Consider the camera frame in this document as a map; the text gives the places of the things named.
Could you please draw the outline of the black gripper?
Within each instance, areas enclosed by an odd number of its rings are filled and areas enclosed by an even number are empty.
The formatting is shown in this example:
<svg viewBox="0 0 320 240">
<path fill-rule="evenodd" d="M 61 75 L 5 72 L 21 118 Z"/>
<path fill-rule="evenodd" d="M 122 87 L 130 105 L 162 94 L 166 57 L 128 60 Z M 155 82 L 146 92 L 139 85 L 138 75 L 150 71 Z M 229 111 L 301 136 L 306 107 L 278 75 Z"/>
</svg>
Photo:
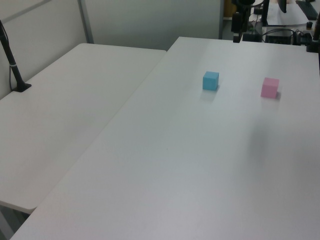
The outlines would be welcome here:
<svg viewBox="0 0 320 240">
<path fill-rule="evenodd" d="M 233 42 L 239 43 L 241 32 L 245 33 L 248 29 L 250 17 L 250 7 L 253 5 L 252 0 L 231 0 L 235 5 L 236 12 L 232 15 L 231 31 L 233 32 Z"/>
</svg>

